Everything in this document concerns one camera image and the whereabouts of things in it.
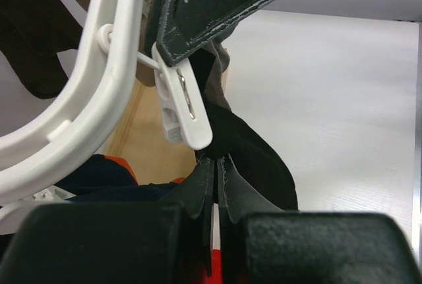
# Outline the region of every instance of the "white table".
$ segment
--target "white table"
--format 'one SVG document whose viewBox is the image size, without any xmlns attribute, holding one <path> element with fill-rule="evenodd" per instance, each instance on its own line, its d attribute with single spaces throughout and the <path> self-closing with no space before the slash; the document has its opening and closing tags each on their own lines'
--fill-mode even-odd
<svg viewBox="0 0 422 284">
<path fill-rule="evenodd" d="M 227 98 L 282 157 L 300 210 L 412 232 L 418 24 L 259 11 L 225 42 Z"/>
</svg>

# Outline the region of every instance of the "navy blue fabric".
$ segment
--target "navy blue fabric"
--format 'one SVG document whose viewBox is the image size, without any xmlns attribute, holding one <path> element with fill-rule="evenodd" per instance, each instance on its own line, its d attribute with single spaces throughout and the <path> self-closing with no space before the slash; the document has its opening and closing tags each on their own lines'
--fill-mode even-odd
<svg viewBox="0 0 422 284">
<path fill-rule="evenodd" d="M 108 188 L 94 193 L 69 198 L 72 202 L 139 202 L 163 198 L 177 186 L 176 183 L 149 184 Z"/>
<path fill-rule="evenodd" d="M 94 154 L 55 186 L 80 196 L 109 188 L 136 187 L 138 184 L 124 167 L 102 154 Z"/>
<path fill-rule="evenodd" d="M 95 154 L 56 186 L 75 194 L 72 202 L 136 202 L 159 200 L 177 184 L 138 185 L 124 167 Z"/>
</svg>

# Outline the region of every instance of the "plastic clip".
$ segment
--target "plastic clip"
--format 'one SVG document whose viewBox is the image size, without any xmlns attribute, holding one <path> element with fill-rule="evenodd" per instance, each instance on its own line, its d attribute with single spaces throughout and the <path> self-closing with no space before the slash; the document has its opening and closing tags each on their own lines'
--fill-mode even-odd
<svg viewBox="0 0 422 284">
<path fill-rule="evenodd" d="M 156 44 L 152 58 L 160 68 L 154 69 L 154 77 L 165 138 L 172 144 L 184 141 L 194 150 L 207 147 L 212 141 L 211 126 L 189 59 L 168 67 Z"/>
</svg>

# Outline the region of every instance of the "white plastic hanger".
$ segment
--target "white plastic hanger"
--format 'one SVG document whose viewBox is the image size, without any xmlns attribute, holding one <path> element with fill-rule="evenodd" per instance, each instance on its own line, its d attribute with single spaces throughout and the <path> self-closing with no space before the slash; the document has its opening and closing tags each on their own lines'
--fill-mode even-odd
<svg viewBox="0 0 422 284">
<path fill-rule="evenodd" d="M 29 209 L 41 204 L 22 199 L 55 188 L 106 141 L 129 101 L 137 59 L 158 76 L 166 138 L 183 139 L 194 149 L 210 143 L 210 125 L 189 60 L 168 68 L 156 50 L 155 60 L 137 51 L 142 3 L 91 0 L 67 85 L 40 116 L 0 138 L 0 204 L 8 204 L 0 209 L 0 234 L 19 226 Z"/>
</svg>

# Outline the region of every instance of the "dark garment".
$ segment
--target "dark garment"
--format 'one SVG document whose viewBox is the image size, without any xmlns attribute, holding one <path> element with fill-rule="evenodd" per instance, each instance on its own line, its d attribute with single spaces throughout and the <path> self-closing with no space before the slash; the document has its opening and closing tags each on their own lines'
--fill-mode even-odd
<svg viewBox="0 0 422 284">
<path fill-rule="evenodd" d="M 222 86 L 222 75 L 223 72 L 229 67 L 230 57 L 227 51 L 221 45 L 218 39 L 208 42 L 203 50 L 207 50 L 215 56 L 215 61 L 212 65 L 210 75 L 206 81 L 204 94 L 206 100 L 210 103 L 222 106 L 226 109 L 230 109 L 230 105 L 224 96 Z"/>
<path fill-rule="evenodd" d="M 123 166 L 95 154 L 55 186 L 75 194 L 72 202 L 136 202 L 159 200 L 177 184 L 138 185 Z"/>
<path fill-rule="evenodd" d="M 24 87 L 37 98 L 56 97 L 67 83 L 57 55 L 35 53 L 18 30 L 0 14 L 0 51 Z"/>
<path fill-rule="evenodd" d="M 293 177 L 279 155 L 226 105 L 206 95 L 215 53 L 199 49 L 189 59 L 204 100 L 213 139 L 196 157 L 213 160 L 230 154 L 239 174 L 267 200 L 283 210 L 297 210 Z"/>
<path fill-rule="evenodd" d="M 57 53 L 77 49 L 82 27 L 60 0 L 1 0 L 0 51 L 25 88 L 53 98 L 67 76 Z"/>
<path fill-rule="evenodd" d="M 109 188 L 138 186 L 138 183 L 118 163 L 106 159 L 102 154 L 94 154 L 55 186 L 80 196 Z"/>
</svg>

